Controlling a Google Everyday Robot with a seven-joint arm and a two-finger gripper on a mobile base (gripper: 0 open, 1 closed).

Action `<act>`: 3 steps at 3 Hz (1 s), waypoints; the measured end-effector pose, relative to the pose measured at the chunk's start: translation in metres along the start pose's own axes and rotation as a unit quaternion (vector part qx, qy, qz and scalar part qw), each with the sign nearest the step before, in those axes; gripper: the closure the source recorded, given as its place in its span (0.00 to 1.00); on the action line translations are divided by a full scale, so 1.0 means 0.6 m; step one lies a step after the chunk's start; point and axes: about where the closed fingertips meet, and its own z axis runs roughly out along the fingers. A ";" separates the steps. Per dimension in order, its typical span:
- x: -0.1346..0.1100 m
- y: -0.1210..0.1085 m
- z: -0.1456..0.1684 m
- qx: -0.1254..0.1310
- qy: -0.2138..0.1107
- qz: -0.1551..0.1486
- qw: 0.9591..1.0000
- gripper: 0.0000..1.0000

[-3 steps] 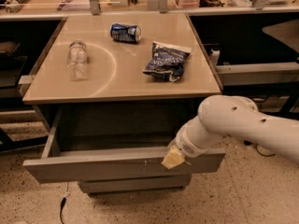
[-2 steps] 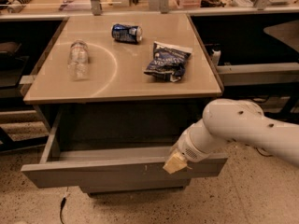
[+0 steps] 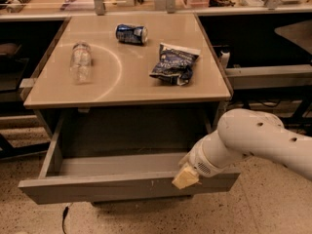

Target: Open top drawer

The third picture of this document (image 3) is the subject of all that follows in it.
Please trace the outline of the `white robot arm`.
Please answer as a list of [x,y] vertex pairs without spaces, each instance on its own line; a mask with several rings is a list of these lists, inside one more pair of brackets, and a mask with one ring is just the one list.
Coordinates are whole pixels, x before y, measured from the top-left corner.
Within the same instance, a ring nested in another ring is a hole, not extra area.
[[216,176],[251,156],[312,179],[312,137],[287,130],[271,113],[237,108],[224,113],[216,129],[198,140],[179,161],[173,185],[184,189],[202,176]]

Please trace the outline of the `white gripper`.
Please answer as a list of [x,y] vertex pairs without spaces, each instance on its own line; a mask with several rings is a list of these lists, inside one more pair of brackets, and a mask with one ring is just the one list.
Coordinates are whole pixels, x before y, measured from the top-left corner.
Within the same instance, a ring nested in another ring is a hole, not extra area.
[[218,136],[205,136],[179,161],[180,170],[172,184],[184,189],[199,181],[199,176],[212,177],[225,170],[226,147]]

